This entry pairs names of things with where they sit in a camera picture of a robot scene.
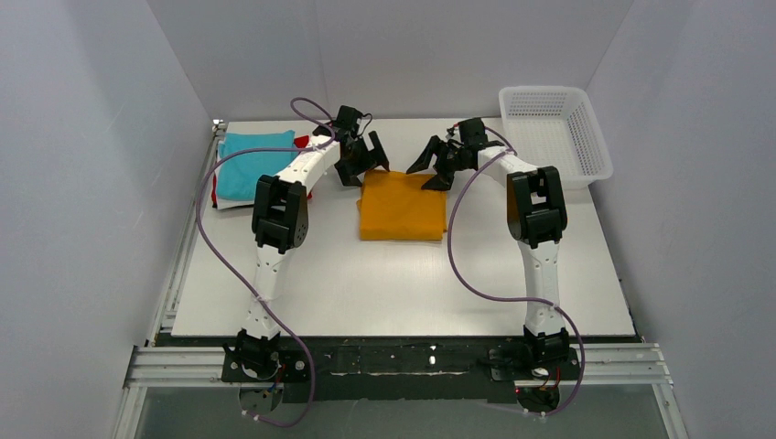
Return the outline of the yellow t-shirt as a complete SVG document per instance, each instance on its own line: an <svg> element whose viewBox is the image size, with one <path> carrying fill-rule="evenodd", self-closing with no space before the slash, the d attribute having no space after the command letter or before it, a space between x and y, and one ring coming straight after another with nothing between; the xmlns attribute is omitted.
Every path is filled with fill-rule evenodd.
<svg viewBox="0 0 776 439"><path fill-rule="evenodd" d="M363 241L441 241L447 231L447 192L427 190L428 175L372 170L365 174L359 235Z"/></svg>

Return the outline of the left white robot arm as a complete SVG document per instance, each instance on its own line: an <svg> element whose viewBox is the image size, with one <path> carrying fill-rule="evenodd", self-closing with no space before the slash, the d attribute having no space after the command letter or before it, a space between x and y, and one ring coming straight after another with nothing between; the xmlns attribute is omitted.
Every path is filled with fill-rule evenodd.
<svg viewBox="0 0 776 439"><path fill-rule="evenodd" d="M344 187L360 187L366 171L389 166L377 133L363 132L371 119L368 113L340 106L333 120L312 132L305 152L257 181L251 221L257 246L252 302L234 348L227 351L231 369L249 379L275 379L286 364L277 347L282 327L269 309L291 256L307 236L307 196L312 187L330 169L336 170Z"/></svg>

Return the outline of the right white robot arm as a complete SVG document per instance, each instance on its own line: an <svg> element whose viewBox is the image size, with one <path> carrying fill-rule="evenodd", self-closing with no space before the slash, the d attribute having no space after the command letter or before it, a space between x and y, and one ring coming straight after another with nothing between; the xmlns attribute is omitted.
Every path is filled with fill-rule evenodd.
<svg viewBox="0 0 776 439"><path fill-rule="evenodd" d="M447 135L432 136L407 171L433 169L423 185L427 190L448 191L457 172L489 176L503 185L506 222L523 261L526 305L523 346L502 364L527 369L551 369L567 361L570 336L559 309L559 244L568 217L562 183L553 166L531 165L518 157L505 136L480 118L449 128Z"/></svg>

